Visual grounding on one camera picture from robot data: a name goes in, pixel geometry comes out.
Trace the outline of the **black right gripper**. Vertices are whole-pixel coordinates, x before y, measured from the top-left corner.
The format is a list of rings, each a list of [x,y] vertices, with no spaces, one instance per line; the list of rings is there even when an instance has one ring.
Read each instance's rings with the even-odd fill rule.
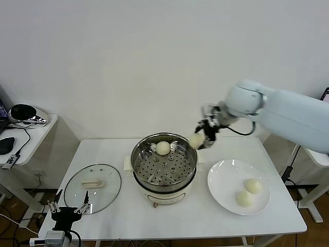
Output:
[[[220,129],[220,123],[216,117],[206,117],[197,123],[194,133],[204,130],[206,139],[198,147],[198,150],[208,149],[213,146],[216,141],[216,135]]]

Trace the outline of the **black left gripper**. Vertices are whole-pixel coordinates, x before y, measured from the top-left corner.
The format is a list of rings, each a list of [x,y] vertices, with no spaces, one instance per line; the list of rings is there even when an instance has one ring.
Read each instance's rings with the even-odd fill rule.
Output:
[[[55,221],[55,225],[52,228],[54,231],[69,232],[74,222],[81,220],[82,215],[86,214],[90,210],[90,202],[88,191],[86,191],[83,205],[76,207],[58,207],[62,189],[55,195],[53,201],[48,203],[51,211],[51,218]]]

